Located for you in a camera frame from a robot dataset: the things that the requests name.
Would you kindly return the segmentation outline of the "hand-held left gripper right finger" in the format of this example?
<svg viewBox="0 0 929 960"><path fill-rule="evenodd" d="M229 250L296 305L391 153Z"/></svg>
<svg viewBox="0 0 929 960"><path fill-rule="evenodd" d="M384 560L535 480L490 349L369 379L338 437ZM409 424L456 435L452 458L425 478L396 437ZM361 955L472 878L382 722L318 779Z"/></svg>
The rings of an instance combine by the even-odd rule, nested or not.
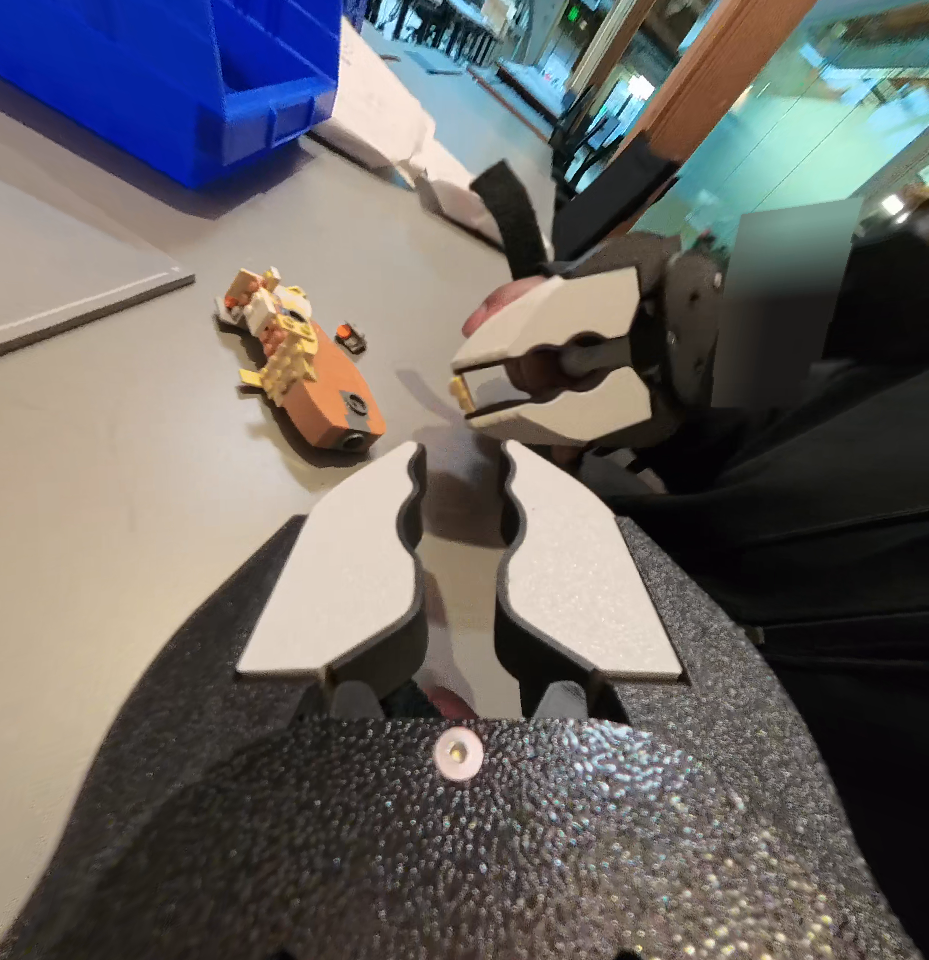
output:
<svg viewBox="0 0 929 960"><path fill-rule="evenodd" d="M683 665L613 511L523 444L502 453L516 513L498 572L506 623L587 674L677 682Z"/></svg>

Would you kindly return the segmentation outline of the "black metal chair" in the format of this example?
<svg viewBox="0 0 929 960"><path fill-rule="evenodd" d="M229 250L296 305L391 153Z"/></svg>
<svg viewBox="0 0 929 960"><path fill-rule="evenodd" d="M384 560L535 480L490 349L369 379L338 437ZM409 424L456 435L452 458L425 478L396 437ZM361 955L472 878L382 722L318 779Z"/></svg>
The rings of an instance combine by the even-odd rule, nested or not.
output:
<svg viewBox="0 0 929 960"><path fill-rule="evenodd" d="M615 149L620 137L618 115L605 111L591 114L599 87L591 84L570 102L561 114L549 139L552 148L551 179L555 187L554 206L560 210L579 191L584 175Z"/></svg>

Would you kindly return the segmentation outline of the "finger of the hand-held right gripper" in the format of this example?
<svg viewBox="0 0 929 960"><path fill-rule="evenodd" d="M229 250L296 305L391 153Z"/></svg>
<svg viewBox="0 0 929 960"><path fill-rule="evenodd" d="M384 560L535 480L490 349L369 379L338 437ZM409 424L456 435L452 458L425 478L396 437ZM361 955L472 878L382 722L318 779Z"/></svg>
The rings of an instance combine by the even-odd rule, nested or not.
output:
<svg viewBox="0 0 929 960"><path fill-rule="evenodd" d="M497 441L526 446L583 448L652 418L651 393L631 367L609 372L591 390L565 390L543 402L519 403L467 418Z"/></svg>
<svg viewBox="0 0 929 960"><path fill-rule="evenodd" d="M498 366L544 348L561 350L583 337L623 338L631 332L640 294L635 267L552 277L482 323L458 350L451 371Z"/></svg>

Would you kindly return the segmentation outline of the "wooden table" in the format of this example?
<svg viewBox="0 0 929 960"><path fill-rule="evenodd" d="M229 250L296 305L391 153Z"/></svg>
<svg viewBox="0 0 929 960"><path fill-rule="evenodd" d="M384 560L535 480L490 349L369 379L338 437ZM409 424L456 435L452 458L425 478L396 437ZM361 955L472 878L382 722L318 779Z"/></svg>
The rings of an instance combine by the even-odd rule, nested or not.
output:
<svg viewBox="0 0 929 960"><path fill-rule="evenodd" d="M814 1L722 1L618 150L645 139L683 166L815 6Z"/></svg>

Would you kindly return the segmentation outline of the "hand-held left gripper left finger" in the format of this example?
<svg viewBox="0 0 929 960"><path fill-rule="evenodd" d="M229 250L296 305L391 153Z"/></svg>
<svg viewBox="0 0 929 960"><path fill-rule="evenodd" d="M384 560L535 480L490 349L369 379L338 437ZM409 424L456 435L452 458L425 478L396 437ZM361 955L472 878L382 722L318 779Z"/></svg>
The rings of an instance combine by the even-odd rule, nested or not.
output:
<svg viewBox="0 0 929 960"><path fill-rule="evenodd" d="M236 664L243 679L395 692L427 653L425 447L407 441L314 506Z"/></svg>

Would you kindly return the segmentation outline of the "brown tan brick model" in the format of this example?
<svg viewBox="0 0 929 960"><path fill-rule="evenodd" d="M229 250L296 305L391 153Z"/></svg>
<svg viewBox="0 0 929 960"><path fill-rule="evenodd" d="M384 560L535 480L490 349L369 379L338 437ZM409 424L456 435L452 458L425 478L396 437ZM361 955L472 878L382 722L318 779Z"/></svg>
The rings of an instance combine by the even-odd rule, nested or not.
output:
<svg viewBox="0 0 929 960"><path fill-rule="evenodd" d="M310 447L367 454L386 435L356 356L321 328L308 295L278 269L239 270L215 307L218 322L254 340L264 357L240 370L242 389L284 411Z"/></svg>

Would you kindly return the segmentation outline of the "blue plastic bin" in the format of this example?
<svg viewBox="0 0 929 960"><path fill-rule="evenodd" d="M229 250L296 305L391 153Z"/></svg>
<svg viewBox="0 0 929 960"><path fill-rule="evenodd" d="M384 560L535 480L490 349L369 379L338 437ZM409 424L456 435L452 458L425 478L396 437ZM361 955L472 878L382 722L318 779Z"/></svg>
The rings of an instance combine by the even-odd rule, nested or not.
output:
<svg viewBox="0 0 929 960"><path fill-rule="evenodd" d="M330 118L336 1L0 1L0 78L188 188Z"/></svg>

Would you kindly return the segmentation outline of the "grey instruction booklet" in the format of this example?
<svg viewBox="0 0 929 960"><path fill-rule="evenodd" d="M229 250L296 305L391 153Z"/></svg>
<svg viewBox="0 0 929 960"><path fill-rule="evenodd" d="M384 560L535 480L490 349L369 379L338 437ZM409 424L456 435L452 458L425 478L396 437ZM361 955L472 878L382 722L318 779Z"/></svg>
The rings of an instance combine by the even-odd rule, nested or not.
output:
<svg viewBox="0 0 929 960"><path fill-rule="evenodd" d="M0 357L195 283L122 239L0 179Z"/></svg>

